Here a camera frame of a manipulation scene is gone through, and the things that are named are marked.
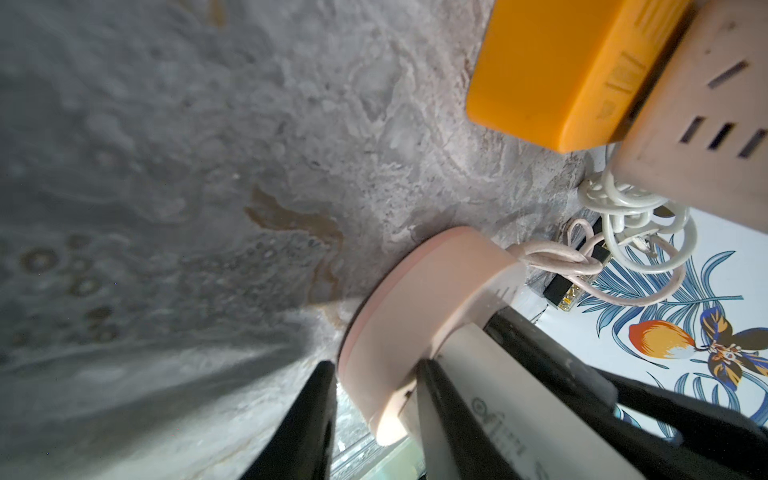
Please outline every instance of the gray marble surface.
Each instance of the gray marble surface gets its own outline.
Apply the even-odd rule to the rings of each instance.
[[[594,155],[468,122],[491,8],[0,3],[0,477],[236,478],[416,245],[553,237]]]

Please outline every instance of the electrical cord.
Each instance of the electrical cord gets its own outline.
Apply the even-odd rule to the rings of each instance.
[[[601,214],[603,233],[595,235],[588,221],[577,218],[568,224],[567,245],[549,240],[533,240],[512,245],[507,251],[529,266],[558,273],[592,296],[615,305],[649,306],[671,297],[685,280],[685,263],[693,254],[698,241],[690,209],[637,187],[616,184],[608,166],[601,173],[591,175],[581,182],[578,193],[587,208]],[[675,214],[670,225],[660,225],[651,220],[654,210],[662,205]],[[579,250],[575,249],[573,241],[576,227],[581,227],[586,236],[584,246]],[[684,232],[680,251],[659,237],[659,234],[668,235],[680,231]],[[620,265],[644,274],[672,271],[669,282],[658,292],[641,298],[613,296],[593,287],[581,277],[597,275],[603,270],[602,263],[591,257],[592,250],[602,240],[605,240],[605,246]],[[638,263],[624,254],[623,247],[626,245],[650,255],[654,254],[653,245],[658,245],[670,258],[653,265]]]

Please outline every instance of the power strip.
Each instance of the power strip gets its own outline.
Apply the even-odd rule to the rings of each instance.
[[[695,18],[611,160],[620,182],[768,232],[768,2]]]

